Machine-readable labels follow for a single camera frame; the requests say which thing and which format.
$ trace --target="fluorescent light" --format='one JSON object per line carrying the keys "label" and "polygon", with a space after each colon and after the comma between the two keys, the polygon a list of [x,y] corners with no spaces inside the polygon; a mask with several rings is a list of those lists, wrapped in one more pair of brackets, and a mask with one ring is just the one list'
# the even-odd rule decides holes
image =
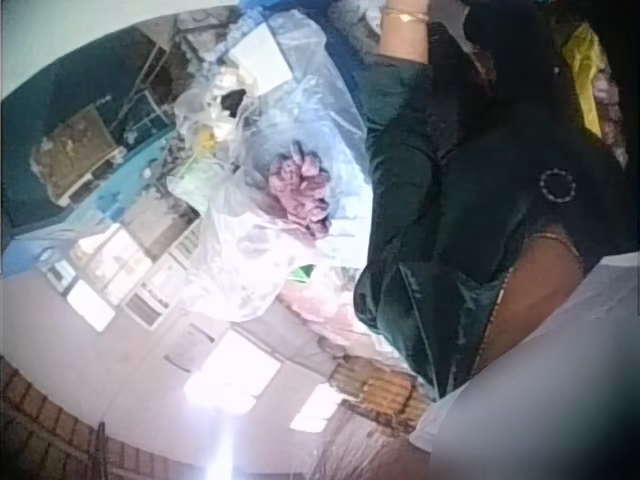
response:
{"label": "fluorescent light", "polygon": [[307,417],[306,415],[299,413],[296,415],[296,418],[293,419],[293,422],[291,422],[290,428],[300,432],[320,433],[326,426],[326,419]]}
{"label": "fluorescent light", "polygon": [[280,365],[278,360],[231,330],[202,369],[187,381],[185,394],[195,405],[243,415],[253,408]]}
{"label": "fluorescent light", "polygon": [[67,301],[98,332],[102,332],[116,314],[84,280],[79,280],[73,286]]}
{"label": "fluorescent light", "polygon": [[302,432],[321,432],[331,415],[338,409],[342,398],[343,396],[328,384],[318,385],[289,427]]}

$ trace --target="yellow bag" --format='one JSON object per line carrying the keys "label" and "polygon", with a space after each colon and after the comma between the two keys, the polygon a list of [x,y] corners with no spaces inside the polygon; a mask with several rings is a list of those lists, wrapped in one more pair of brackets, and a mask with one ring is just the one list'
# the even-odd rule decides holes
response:
{"label": "yellow bag", "polygon": [[562,49],[562,53],[573,74],[584,124],[589,130],[601,137],[600,121],[591,86],[593,78],[606,64],[600,40],[591,27],[583,23],[571,36]]}

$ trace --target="window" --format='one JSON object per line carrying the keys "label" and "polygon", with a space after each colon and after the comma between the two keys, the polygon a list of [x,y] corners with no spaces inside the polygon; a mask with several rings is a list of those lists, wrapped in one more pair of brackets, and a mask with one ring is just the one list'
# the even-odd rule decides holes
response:
{"label": "window", "polygon": [[91,283],[112,305],[118,305],[153,265],[129,232],[117,223],[104,233],[79,240],[71,258],[83,267]]}
{"label": "window", "polygon": [[67,301],[93,328],[103,331],[116,312],[84,280],[79,280],[67,295]]}
{"label": "window", "polygon": [[82,238],[68,260],[45,269],[45,275],[69,304],[98,332],[115,317],[124,299],[152,261],[122,225]]}
{"label": "window", "polygon": [[290,428],[309,433],[323,431],[341,401],[342,395],[328,384],[318,385],[291,422]]}
{"label": "window", "polygon": [[278,360],[231,330],[187,381],[185,394],[194,404],[242,415],[253,408],[280,366]]}

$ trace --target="blue wall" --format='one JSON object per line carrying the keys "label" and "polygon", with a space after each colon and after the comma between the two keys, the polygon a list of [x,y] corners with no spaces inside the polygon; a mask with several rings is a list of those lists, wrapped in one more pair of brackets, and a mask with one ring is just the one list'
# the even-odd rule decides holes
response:
{"label": "blue wall", "polygon": [[60,123],[107,95],[112,100],[98,111],[107,125],[115,118],[137,75],[115,35],[58,59],[2,101],[3,224],[21,227],[62,213],[31,171],[31,152]]}

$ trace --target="brick wall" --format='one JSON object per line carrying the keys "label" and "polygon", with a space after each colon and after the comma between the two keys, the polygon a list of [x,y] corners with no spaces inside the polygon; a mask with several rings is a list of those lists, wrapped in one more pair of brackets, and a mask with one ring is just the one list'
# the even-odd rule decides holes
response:
{"label": "brick wall", "polygon": [[[0,357],[2,478],[87,480],[96,426],[51,402]],[[202,480],[204,469],[107,437],[109,480]]]}

